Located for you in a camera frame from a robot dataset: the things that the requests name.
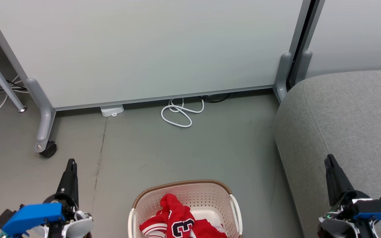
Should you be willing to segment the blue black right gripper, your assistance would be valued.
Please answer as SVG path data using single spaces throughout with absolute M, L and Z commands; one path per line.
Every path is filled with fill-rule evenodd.
M 338 218 L 350 221 L 381 221 L 381 197 L 372 199 L 361 191 L 353 191 L 354 187 L 334 155 L 327 155 L 324 164 L 329 205 L 333 206 L 342 198 L 342 212 Z

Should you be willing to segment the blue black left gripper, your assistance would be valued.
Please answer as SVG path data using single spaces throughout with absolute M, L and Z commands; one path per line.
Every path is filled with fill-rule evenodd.
M 6 238 L 29 236 L 28 231 L 43 228 L 45 238 L 65 238 L 65 226 L 79 207 L 77 164 L 69 159 L 57 191 L 41 204 L 21 205 L 17 211 L 6 209 L 1 215 L 1 235 Z

